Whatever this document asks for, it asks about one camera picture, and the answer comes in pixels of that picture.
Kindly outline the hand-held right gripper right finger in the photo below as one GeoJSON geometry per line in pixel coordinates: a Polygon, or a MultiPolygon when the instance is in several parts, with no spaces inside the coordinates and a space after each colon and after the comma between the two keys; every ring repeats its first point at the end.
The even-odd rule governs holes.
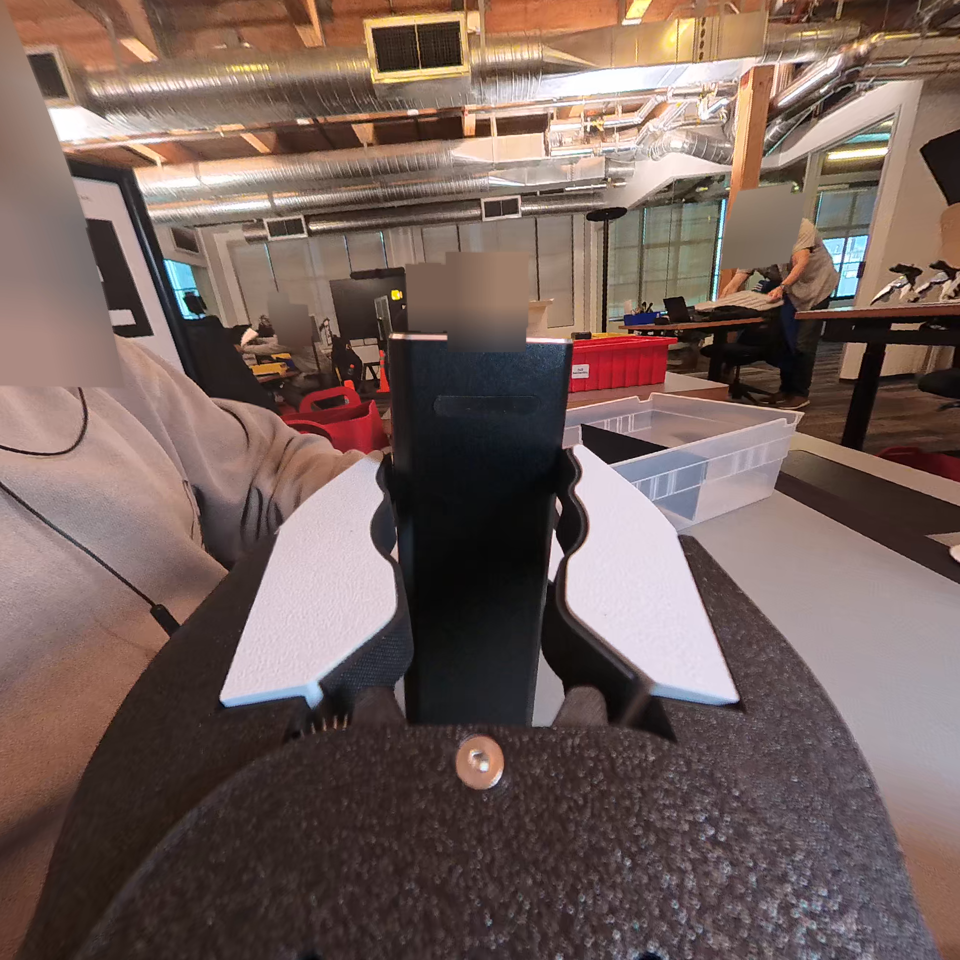
{"type": "Polygon", "coordinates": [[[737,707],[734,676],[666,517],[585,446],[561,450],[557,499],[541,650],[564,692],[594,690],[609,724],[640,724],[656,698],[737,707]]]}

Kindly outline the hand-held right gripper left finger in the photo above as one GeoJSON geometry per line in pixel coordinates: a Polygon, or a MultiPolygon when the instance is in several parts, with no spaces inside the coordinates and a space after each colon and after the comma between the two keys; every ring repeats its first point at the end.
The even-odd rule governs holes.
{"type": "Polygon", "coordinates": [[[350,710],[363,690],[393,692],[413,659],[397,543],[379,454],[304,501],[276,534],[221,704],[350,710]]]}

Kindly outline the black usb hub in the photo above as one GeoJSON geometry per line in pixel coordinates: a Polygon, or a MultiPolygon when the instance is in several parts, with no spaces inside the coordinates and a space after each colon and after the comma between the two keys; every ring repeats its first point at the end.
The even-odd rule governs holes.
{"type": "Polygon", "coordinates": [[[413,630],[414,723],[530,726],[572,344],[389,342],[390,497],[413,630]]]}

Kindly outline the person's left forearm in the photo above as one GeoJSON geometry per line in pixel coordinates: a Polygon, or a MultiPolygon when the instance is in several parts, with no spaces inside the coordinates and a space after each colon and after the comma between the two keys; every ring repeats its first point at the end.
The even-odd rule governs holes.
{"type": "Polygon", "coordinates": [[[364,455],[336,451],[327,438],[298,433],[259,407],[215,404],[202,515],[210,552],[230,568],[364,455]]]}

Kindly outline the clear plastic bin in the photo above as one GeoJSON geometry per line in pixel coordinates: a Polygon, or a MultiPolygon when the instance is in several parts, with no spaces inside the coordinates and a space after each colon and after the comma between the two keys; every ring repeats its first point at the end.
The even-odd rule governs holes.
{"type": "Polygon", "coordinates": [[[587,447],[683,530],[768,498],[802,417],[655,392],[569,409],[562,444],[587,447]]]}

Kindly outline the red tote bag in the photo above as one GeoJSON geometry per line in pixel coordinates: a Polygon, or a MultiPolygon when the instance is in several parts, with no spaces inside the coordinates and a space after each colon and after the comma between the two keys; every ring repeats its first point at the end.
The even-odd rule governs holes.
{"type": "Polygon", "coordinates": [[[352,387],[311,391],[294,413],[281,418],[301,434],[327,438],[341,452],[367,454],[390,448],[377,402],[362,399],[352,387]]]}

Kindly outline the red plastic bin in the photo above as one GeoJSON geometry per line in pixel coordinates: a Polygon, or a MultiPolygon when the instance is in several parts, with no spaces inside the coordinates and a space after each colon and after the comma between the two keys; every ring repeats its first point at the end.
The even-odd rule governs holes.
{"type": "Polygon", "coordinates": [[[573,342],[570,393],[657,385],[666,380],[674,337],[625,335],[573,342]]]}

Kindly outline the black table strip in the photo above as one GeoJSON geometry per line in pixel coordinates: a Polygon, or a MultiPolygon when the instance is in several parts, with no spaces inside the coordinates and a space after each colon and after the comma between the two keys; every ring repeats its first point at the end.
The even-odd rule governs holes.
{"type": "Polygon", "coordinates": [[[958,561],[938,539],[958,533],[957,505],[806,451],[787,455],[775,488],[926,570],[959,582],[958,561]]]}

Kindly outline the person's grey hoodie torso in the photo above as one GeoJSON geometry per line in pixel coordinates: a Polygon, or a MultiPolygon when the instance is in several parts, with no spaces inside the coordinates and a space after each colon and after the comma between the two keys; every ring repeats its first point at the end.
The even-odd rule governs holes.
{"type": "Polygon", "coordinates": [[[224,410],[130,340],[120,388],[2,388],[2,958],[90,755],[166,633],[235,558],[202,485],[224,410]]]}

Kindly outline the wooden desk with black legs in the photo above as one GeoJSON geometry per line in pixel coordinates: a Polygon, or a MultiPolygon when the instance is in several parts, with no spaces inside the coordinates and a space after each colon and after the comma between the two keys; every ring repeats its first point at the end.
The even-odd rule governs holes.
{"type": "Polygon", "coordinates": [[[951,347],[953,364],[922,377],[918,388],[945,401],[944,409],[959,400],[959,303],[957,300],[908,306],[870,306],[802,311],[798,322],[824,325],[822,340],[865,347],[849,402],[841,446],[862,450],[890,345],[951,347]]]}
{"type": "Polygon", "coordinates": [[[626,323],[621,332],[639,335],[666,336],[684,331],[705,332],[712,335],[712,345],[716,348],[709,357],[708,379],[719,382],[723,375],[723,351],[730,342],[734,331],[744,330],[750,326],[762,325],[769,318],[765,314],[749,314],[742,317],[721,317],[706,315],[686,321],[667,320],[666,322],[652,322],[643,324],[626,323]]]}

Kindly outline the black display screen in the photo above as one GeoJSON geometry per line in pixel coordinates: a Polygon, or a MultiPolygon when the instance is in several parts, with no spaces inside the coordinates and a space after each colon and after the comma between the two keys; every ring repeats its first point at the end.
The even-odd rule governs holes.
{"type": "Polygon", "coordinates": [[[348,342],[381,340],[376,301],[386,298],[390,332],[406,333],[407,298],[403,267],[354,270],[349,278],[331,279],[329,289],[339,335],[348,342]]]}

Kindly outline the black silver device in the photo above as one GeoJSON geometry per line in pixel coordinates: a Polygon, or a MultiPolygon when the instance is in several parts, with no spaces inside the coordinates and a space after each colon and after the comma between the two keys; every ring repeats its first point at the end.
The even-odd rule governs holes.
{"type": "Polygon", "coordinates": [[[945,260],[929,265],[932,275],[910,294],[911,304],[946,303],[959,299],[959,268],[945,260]]]}
{"type": "Polygon", "coordinates": [[[894,274],[894,279],[880,289],[871,299],[870,306],[888,305],[894,302],[895,298],[902,304],[916,304],[921,298],[918,293],[918,280],[924,272],[923,267],[897,263],[889,268],[889,272],[894,274]]]}

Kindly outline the framed white poster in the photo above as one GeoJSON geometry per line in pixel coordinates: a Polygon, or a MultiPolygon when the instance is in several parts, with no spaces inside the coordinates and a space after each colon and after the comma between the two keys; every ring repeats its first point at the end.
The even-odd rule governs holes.
{"type": "Polygon", "coordinates": [[[183,318],[131,170],[68,159],[115,334],[183,367],[183,318]]]}

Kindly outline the black lamp shade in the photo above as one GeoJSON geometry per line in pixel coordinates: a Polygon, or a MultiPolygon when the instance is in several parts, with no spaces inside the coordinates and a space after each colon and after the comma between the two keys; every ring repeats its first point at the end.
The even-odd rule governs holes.
{"type": "Polygon", "coordinates": [[[919,148],[948,207],[959,204],[959,140],[960,131],[956,129],[927,141],[919,148]]]}

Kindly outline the ceiling air vent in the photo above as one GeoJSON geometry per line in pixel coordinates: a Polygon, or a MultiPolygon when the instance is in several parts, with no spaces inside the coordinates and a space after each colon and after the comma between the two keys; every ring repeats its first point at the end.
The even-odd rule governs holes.
{"type": "Polygon", "coordinates": [[[363,28],[375,85],[459,80],[472,73],[463,11],[366,18],[363,28]]]}

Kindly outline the large silver air duct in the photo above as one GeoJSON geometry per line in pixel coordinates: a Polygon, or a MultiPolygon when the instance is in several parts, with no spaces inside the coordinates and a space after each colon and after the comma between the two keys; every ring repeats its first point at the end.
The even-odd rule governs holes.
{"type": "Polygon", "coordinates": [[[737,62],[810,63],[857,39],[856,21],[770,22],[762,10],[473,42],[454,74],[375,77],[365,46],[231,54],[141,64],[77,80],[80,104],[142,133],[270,124],[309,116],[503,107],[732,75],[737,62]]]}

